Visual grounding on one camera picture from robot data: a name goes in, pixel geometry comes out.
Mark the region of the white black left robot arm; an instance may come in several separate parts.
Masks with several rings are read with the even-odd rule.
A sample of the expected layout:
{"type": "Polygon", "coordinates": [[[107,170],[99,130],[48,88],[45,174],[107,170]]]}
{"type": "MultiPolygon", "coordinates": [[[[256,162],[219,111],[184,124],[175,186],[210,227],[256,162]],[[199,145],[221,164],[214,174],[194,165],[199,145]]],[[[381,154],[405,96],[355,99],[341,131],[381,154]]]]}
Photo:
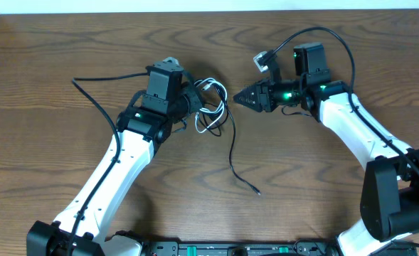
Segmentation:
{"type": "Polygon", "coordinates": [[[172,127],[202,106],[185,70],[149,67],[149,84],[136,92],[117,120],[108,118],[110,145],[74,200],[50,224],[36,221],[26,236],[27,255],[140,255],[128,234],[107,237],[121,202],[150,164],[172,127]]]}

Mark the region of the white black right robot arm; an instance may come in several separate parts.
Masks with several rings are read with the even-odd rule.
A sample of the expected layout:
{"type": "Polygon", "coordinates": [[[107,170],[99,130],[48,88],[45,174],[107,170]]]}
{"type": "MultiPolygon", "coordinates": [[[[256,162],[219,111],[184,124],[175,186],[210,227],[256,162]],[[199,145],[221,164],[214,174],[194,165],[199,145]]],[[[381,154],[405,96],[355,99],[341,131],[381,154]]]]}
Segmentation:
{"type": "Polygon", "coordinates": [[[255,59],[270,77],[241,90],[234,101],[256,112],[296,107],[330,129],[364,169],[361,218],[328,242],[325,255],[372,255],[388,249],[415,249],[406,237],[419,233],[419,149],[386,130],[362,106],[349,86],[332,80],[324,58],[295,60],[298,79],[284,80],[275,60],[255,59]]]}

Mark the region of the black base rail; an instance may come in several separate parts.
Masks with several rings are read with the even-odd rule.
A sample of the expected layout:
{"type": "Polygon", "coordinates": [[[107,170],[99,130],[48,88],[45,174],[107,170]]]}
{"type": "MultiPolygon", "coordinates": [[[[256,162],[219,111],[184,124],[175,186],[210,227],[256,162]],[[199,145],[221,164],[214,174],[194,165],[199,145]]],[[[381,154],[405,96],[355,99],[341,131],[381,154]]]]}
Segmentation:
{"type": "Polygon", "coordinates": [[[230,256],[230,255],[339,255],[326,242],[286,242],[282,244],[183,243],[172,241],[142,242],[139,249],[126,252],[139,256],[230,256]]]}

